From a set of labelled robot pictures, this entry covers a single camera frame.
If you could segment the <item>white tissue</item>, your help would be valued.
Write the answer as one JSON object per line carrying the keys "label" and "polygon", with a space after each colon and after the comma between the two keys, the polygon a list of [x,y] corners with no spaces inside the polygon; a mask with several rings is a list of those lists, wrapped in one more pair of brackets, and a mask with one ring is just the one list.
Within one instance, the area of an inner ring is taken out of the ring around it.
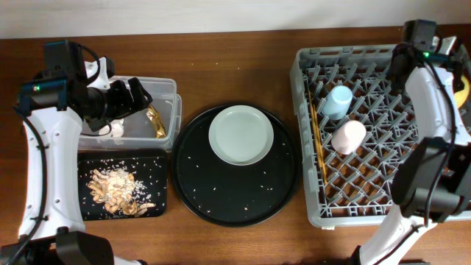
{"label": "white tissue", "polygon": [[120,138],[124,134],[124,120],[115,119],[111,123],[110,132],[107,134],[110,137]]}

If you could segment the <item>gold foil wrapper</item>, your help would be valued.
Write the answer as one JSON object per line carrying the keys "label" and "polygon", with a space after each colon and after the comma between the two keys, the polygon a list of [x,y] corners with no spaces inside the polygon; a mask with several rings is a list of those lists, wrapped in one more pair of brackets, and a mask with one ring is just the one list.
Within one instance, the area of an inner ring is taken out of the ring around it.
{"label": "gold foil wrapper", "polygon": [[166,129],[163,125],[160,114],[151,104],[149,104],[148,108],[146,109],[146,116],[150,120],[151,125],[155,130],[155,137],[165,138]]}

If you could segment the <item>yellow bowl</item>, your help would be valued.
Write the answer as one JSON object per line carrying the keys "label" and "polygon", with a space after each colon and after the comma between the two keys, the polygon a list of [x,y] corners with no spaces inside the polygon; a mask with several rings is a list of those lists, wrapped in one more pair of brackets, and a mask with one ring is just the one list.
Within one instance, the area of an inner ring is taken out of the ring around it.
{"label": "yellow bowl", "polygon": [[463,82],[463,85],[464,85],[463,89],[454,93],[454,99],[455,99],[457,108],[464,106],[464,103],[466,102],[468,96],[470,95],[469,80],[465,76],[462,76],[461,81]]}

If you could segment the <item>grey round plate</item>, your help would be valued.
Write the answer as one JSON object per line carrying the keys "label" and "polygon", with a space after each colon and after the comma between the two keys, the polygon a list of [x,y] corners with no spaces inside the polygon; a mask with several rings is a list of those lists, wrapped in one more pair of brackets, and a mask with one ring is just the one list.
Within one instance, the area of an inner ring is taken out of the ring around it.
{"label": "grey round plate", "polygon": [[210,123],[208,140],[218,158],[234,166],[262,160],[272,148],[275,133],[268,116],[248,105],[220,111]]}

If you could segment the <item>blue plastic cup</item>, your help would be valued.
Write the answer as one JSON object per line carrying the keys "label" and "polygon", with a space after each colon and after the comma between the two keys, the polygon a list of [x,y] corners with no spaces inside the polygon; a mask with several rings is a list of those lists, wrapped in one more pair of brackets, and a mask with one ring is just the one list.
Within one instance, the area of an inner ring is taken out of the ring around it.
{"label": "blue plastic cup", "polygon": [[347,115],[352,99],[353,93],[347,86],[337,85],[326,96],[322,114],[331,120],[340,120]]}

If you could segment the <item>pink plastic cup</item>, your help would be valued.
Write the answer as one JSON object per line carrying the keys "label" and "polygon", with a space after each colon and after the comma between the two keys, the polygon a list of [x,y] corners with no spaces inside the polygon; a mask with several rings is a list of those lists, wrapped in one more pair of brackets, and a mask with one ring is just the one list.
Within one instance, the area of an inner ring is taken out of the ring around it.
{"label": "pink plastic cup", "polygon": [[335,131],[332,147],[343,155],[349,155],[359,148],[366,136],[366,127],[359,121],[348,121]]}

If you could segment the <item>wooden chopstick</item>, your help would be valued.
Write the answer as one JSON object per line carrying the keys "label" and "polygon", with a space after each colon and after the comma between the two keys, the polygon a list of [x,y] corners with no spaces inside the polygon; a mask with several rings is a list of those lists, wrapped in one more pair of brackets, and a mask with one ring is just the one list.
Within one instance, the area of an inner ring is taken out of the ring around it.
{"label": "wooden chopstick", "polygon": [[327,185],[327,169],[325,166],[325,160],[324,160],[324,155],[323,155],[323,148],[322,148],[322,139],[319,131],[319,124],[317,121],[317,113],[314,105],[311,105],[311,115],[313,118],[313,128],[314,128],[314,136],[315,136],[315,145],[316,145],[316,150],[317,150],[317,155],[319,159],[319,168],[322,173],[322,179],[323,183],[326,186]]}
{"label": "wooden chopstick", "polygon": [[321,140],[321,135],[319,131],[319,124],[317,121],[316,108],[314,105],[314,101],[312,99],[311,92],[308,92],[308,99],[309,99],[309,106],[310,106],[310,112],[311,112],[311,118],[312,118],[312,127],[314,129],[314,144],[316,146],[317,156],[319,160],[319,168],[321,169],[322,175],[325,176],[326,168],[325,168],[325,162],[323,158],[322,140]]}

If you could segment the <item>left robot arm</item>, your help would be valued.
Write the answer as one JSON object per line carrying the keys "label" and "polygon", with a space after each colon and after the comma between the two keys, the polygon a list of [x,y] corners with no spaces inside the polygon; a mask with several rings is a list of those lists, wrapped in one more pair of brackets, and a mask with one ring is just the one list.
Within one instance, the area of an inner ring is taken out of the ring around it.
{"label": "left robot arm", "polygon": [[87,79],[47,77],[21,86],[15,112],[28,141],[26,207],[18,242],[1,248],[3,264],[127,264],[110,242],[85,232],[77,155],[83,121],[91,129],[143,110],[152,97],[136,78],[105,90]]}

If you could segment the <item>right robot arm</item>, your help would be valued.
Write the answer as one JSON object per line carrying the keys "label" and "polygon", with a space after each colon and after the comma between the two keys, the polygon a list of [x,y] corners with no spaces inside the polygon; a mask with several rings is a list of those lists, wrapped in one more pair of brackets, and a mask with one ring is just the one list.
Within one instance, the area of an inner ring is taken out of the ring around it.
{"label": "right robot arm", "polygon": [[470,201],[470,134],[455,94],[464,90],[462,64],[452,56],[401,43],[390,74],[414,109],[419,143],[391,185],[393,206],[351,264],[399,264],[411,247]]}

